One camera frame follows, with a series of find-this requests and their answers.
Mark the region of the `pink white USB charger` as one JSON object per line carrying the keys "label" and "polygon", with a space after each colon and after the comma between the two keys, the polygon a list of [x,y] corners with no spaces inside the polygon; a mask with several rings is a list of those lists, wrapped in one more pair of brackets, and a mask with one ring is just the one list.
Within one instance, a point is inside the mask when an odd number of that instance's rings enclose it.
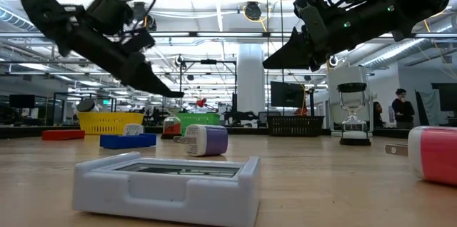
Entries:
{"label": "pink white USB charger", "polygon": [[457,186],[457,127],[415,127],[405,144],[387,144],[385,152],[406,156],[417,178]]}

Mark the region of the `blue digital thermometer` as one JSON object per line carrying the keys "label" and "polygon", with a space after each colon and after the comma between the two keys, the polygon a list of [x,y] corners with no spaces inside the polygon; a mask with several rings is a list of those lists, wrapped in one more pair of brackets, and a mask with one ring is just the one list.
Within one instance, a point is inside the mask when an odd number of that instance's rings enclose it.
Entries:
{"label": "blue digital thermometer", "polygon": [[100,135],[99,145],[107,149],[144,148],[156,145],[156,134],[140,133],[139,135]]}

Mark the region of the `black aluminium table frame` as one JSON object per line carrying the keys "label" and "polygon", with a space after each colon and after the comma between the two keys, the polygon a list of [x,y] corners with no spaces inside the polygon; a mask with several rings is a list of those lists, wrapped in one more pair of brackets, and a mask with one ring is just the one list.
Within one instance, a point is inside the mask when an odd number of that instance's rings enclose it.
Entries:
{"label": "black aluminium table frame", "polygon": [[[47,130],[79,130],[79,126],[0,126],[0,139],[30,138],[41,136]],[[267,128],[227,128],[233,135],[268,135]],[[395,128],[375,128],[374,136],[388,138],[408,138],[408,130]]]}

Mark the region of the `black plastic basket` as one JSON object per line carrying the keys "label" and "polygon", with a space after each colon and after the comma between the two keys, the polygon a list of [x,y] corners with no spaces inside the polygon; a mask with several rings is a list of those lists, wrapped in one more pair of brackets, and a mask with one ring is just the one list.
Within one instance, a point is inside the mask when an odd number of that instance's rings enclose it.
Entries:
{"label": "black plastic basket", "polygon": [[323,120],[323,116],[268,116],[268,134],[291,137],[320,136]]}

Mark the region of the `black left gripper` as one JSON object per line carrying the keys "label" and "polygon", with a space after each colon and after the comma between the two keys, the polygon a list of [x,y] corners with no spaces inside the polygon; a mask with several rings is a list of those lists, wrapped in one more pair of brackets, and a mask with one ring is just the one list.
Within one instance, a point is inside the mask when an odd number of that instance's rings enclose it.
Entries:
{"label": "black left gripper", "polygon": [[125,52],[120,45],[85,26],[66,26],[59,36],[59,51],[75,51],[133,89],[169,98],[184,95],[163,83],[139,52]]}

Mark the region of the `yellow plastic basket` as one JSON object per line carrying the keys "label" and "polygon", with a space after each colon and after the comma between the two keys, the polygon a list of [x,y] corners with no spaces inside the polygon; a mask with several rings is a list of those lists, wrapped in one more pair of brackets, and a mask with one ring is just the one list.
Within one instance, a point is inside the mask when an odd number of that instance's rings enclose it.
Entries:
{"label": "yellow plastic basket", "polygon": [[142,124],[144,115],[132,112],[79,112],[80,129],[88,135],[121,135],[124,126]]}

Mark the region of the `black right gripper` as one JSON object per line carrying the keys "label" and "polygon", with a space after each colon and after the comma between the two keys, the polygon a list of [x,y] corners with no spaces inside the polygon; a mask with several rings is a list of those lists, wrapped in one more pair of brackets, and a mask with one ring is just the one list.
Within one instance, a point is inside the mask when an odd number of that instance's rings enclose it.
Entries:
{"label": "black right gripper", "polygon": [[308,39],[311,60],[305,57],[306,41],[296,27],[286,44],[270,55],[264,62],[265,69],[306,69],[317,71],[330,55],[353,49],[363,43],[362,14],[344,9],[327,9],[323,14],[328,34],[317,44]]}

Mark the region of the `purple white USB charger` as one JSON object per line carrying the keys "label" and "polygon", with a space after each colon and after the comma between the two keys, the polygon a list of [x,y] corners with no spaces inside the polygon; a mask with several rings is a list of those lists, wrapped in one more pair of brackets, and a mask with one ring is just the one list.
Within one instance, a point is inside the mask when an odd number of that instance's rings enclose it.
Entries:
{"label": "purple white USB charger", "polygon": [[227,152],[228,131],[223,126],[191,124],[183,136],[175,136],[174,141],[186,144],[190,156],[219,156]]}

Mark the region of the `blue sand hourglass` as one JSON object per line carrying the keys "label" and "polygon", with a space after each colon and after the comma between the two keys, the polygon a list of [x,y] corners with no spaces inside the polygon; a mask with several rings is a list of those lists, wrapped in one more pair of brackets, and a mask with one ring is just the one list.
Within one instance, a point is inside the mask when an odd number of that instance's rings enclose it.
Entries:
{"label": "blue sand hourglass", "polygon": [[83,99],[77,105],[76,109],[78,112],[91,112],[95,109],[96,103],[93,99]]}

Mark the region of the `small black monitor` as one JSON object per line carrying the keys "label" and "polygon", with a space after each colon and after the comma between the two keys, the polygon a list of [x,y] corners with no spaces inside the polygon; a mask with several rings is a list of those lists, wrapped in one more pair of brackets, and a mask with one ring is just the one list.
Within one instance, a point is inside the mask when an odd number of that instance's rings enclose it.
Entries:
{"label": "small black monitor", "polygon": [[36,105],[36,96],[32,94],[10,94],[9,106],[18,109],[34,108]]}

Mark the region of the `red digital thermometer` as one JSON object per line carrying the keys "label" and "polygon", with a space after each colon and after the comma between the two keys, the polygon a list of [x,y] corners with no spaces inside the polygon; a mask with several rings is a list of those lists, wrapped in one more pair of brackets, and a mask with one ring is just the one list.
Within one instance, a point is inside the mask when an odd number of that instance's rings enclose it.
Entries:
{"label": "red digital thermometer", "polygon": [[47,130],[41,133],[41,137],[44,141],[63,141],[82,139],[85,134],[83,130]]}

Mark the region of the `green plastic basket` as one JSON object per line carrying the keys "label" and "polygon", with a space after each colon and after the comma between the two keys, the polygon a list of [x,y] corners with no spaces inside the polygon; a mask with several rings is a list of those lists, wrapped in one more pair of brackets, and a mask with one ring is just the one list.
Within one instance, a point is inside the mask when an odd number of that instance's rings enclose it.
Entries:
{"label": "green plastic basket", "polygon": [[184,135],[186,128],[191,124],[220,124],[220,116],[217,113],[178,113],[177,116],[181,120],[181,135]]}

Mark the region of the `black monitor on stand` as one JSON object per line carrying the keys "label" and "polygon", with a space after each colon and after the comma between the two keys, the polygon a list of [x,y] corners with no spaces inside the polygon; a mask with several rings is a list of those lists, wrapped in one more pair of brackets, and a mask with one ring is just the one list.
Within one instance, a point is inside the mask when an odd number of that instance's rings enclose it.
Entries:
{"label": "black monitor on stand", "polygon": [[306,105],[305,90],[300,84],[272,81],[270,88],[272,106],[303,108]]}

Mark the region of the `black metal gantry frame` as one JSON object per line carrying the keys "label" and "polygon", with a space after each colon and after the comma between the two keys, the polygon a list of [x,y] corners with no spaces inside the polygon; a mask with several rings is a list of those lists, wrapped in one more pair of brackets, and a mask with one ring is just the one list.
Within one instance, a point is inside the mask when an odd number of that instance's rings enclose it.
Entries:
{"label": "black metal gantry frame", "polygon": [[[184,70],[183,64],[184,63],[190,63],[190,65],[187,67],[186,70]],[[234,70],[232,71],[227,64],[232,63],[234,65]],[[237,111],[238,109],[238,71],[237,71],[237,63],[235,61],[225,61],[225,60],[215,60],[215,59],[202,59],[202,60],[181,60],[181,65],[179,67],[179,91],[182,91],[182,78],[185,72],[187,72],[194,64],[203,64],[203,65],[217,65],[217,64],[223,64],[230,72],[232,75],[234,75],[234,92],[232,93],[232,99],[231,99],[231,108],[233,111]]]}

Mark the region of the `white sand hourglass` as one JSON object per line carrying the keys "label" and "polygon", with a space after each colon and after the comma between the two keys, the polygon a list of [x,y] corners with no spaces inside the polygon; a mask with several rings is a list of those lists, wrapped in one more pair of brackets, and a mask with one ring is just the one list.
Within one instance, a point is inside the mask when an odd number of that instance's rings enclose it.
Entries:
{"label": "white sand hourglass", "polygon": [[339,84],[340,106],[348,114],[341,123],[340,144],[345,146],[370,146],[368,125],[357,113],[366,105],[365,91],[367,84],[352,82]]}

